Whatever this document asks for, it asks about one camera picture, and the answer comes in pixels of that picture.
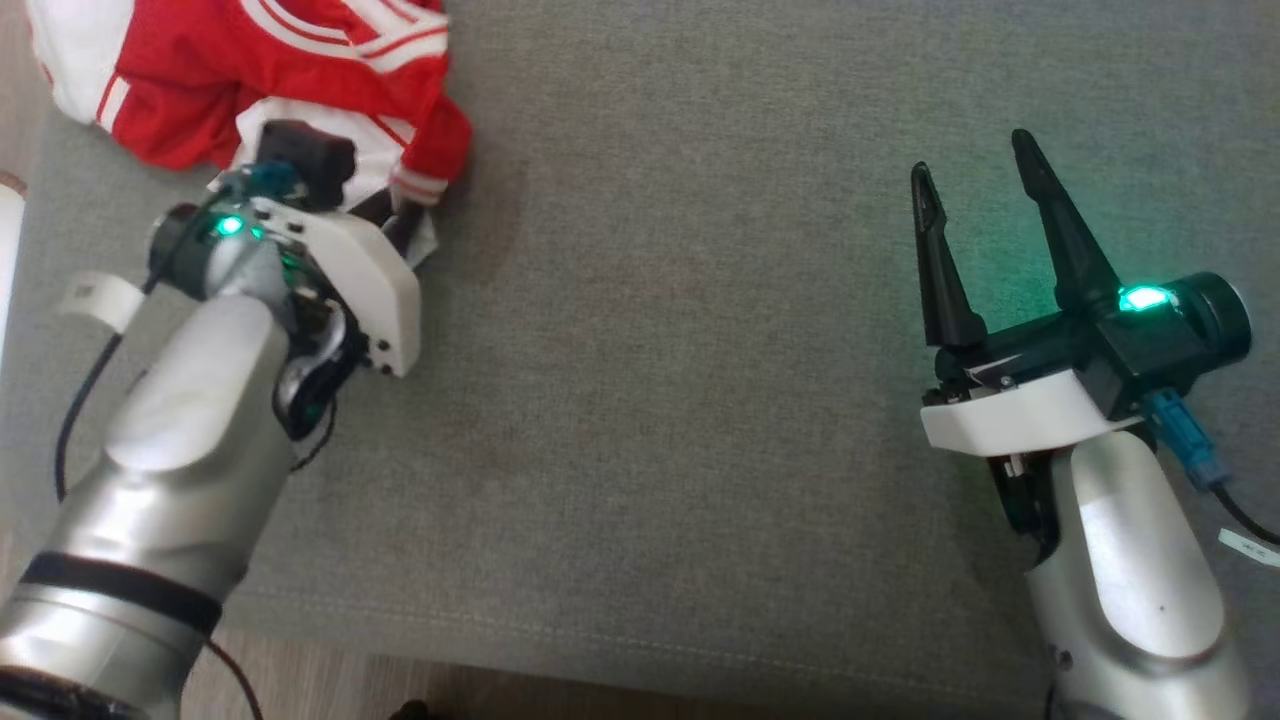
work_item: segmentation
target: blue connector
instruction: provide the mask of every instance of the blue connector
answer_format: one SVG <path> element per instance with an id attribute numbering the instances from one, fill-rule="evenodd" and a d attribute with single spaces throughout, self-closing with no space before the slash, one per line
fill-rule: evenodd
<path id="1" fill-rule="evenodd" d="M 1197 492 L 1208 492 L 1231 479 L 1231 471 L 1219 461 L 1213 443 L 1178 392 L 1171 388 L 1152 392 L 1143 402 L 1142 415 L 1156 438 L 1181 461 Z"/>

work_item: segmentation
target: red and white garment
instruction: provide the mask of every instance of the red and white garment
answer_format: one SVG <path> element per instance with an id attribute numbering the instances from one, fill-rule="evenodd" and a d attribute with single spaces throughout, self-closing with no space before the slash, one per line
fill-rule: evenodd
<path id="1" fill-rule="evenodd" d="M 147 163 L 228 168 L 275 118 L 355 141 L 348 205 L 388 182 L 434 205 L 466 161 L 439 0 L 28 0 L 27 13 L 58 106 Z"/>

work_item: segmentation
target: cable tag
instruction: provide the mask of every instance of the cable tag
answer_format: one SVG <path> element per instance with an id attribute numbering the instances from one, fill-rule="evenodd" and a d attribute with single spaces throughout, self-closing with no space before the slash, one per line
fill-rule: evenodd
<path id="1" fill-rule="evenodd" d="M 87 270 L 72 277 L 58 310 L 64 315 L 86 315 L 101 320 L 116 333 L 124 334 L 146 297 L 124 278 Z"/>
<path id="2" fill-rule="evenodd" d="M 1272 568 L 1280 568 L 1280 552 L 1262 547 L 1261 544 L 1251 541 L 1249 538 L 1233 533 L 1226 528 L 1217 532 L 1217 542 L 1230 547 L 1231 550 L 1257 560 L 1263 565 L 1270 565 Z"/>
<path id="3" fill-rule="evenodd" d="M 1197 492 L 1208 492 L 1212 486 L 1231 479 L 1231 471 L 1213 454 L 1213 443 L 1175 391 L 1165 388 L 1148 395 L 1142 415 L 1156 438 L 1183 462 Z"/>

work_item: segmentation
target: green led indicator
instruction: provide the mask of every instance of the green led indicator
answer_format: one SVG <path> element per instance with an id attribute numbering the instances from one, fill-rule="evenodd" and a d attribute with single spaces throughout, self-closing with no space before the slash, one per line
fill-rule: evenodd
<path id="1" fill-rule="evenodd" d="M 1120 293 L 1120 309 L 1125 313 L 1142 313 L 1160 307 L 1174 300 L 1174 293 L 1162 287 L 1133 287 Z"/>
<path id="2" fill-rule="evenodd" d="M 237 218 L 236 215 L 227 215 L 221 220 L 218 220 L 218 234 L 236 234 L 239 229 L 244 227 L 244 220 Z"/>

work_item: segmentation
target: gray tablecloth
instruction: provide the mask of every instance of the gray tablecloth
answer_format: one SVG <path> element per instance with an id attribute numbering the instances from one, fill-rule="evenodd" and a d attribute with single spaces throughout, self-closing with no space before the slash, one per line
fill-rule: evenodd
<path id="1" fill-rule="evenodd" d="M 908 183 L 927 159 L 992 327 L 1050 310 L 1019 126 L 1124 278 L 1215 269 L 1248 297 L 1253 355 L 1194 406 L 1238 500 L 1280 525 L 1280 5 L 452 5 L 476 141 L 421 273 L 422 360 L 344 391 L 232 623 L 680 693 L 1030 716 L 1034 550 L 983 462 L 931 451 L 916 416 Z M 209 177 L 51 123 L 0 411 L 5 510 L 37 537 L 59 420 L 106 337 L 55 316 L 61 288 L 140 279 L 151 220 Z M 148 304 L 73 466 L 188 309 Z M 1275 710 L 1280 580 L 1178 489 Z"/>

